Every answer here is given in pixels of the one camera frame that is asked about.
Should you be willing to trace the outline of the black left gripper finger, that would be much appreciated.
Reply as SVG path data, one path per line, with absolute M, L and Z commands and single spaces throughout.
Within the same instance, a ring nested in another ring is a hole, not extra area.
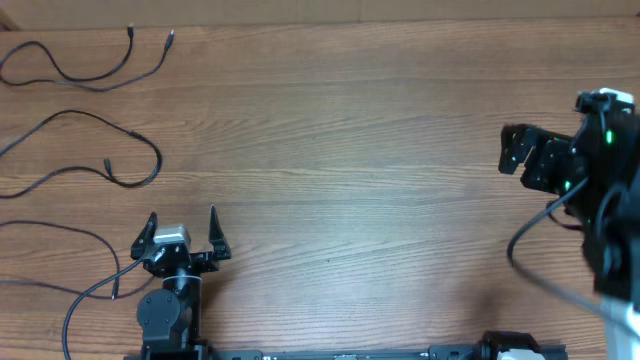
M 143 227 L 140 234 L 134 240 L 131 245 L 130 257 L 131 258 L 141 258 L 147 248 L 153 243 L 153 238 L 158 226 L 158 217 L 155 212 L 152 212 L 146 221 L 145 226 Z
M 208 241 L 213 247 L 213 252 L 217 260 L 228 260 L 231 258 L 231 249 L 221 228 L 218 213 L 214 205 L 210 207 Z

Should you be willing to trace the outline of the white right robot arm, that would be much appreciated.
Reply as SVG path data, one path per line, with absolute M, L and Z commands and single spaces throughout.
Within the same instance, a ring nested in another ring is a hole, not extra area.
M 524 187 L 556 195 L 556 200 L 520 227 L 509 240 L 506 257 L 522 278 L 544 291 L 600 317 L 605 323 L 607 356 L 639 356 L 639 116 L 634 98 L 610 88 L 582 92 L 575 112 L 578 132 L 567 136 L 530 124 L 501 131 L 498 169 L 524 171 Z M 594 304 L 523 266 L 517 242 L 544 218 L 563 207 L 577 219 L 583 256 L 593 273 Z

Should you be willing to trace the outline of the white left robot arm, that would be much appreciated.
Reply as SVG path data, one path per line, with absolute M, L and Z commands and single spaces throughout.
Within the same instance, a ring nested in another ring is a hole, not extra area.
M 151 213 L 131 245 L 133 263 L 80 293 L 63 322 L 63 356 L 71 358 L 69 326 L 78 305 L 98 288 L 116 283 L 141 266 L 162 280 L 159 289 L 144 295 L 137 305 L 136 319 L 142 329 L 139 359 L 212 359 L 214 350 L 200 339 L 202 275 L 216 272 L 220 262 L 231 258 L 231 249 L 221 229 L 217 210 L 210 208 L 209 251 L 192 252 L 191 238 L 184 225 L 160 226 Z

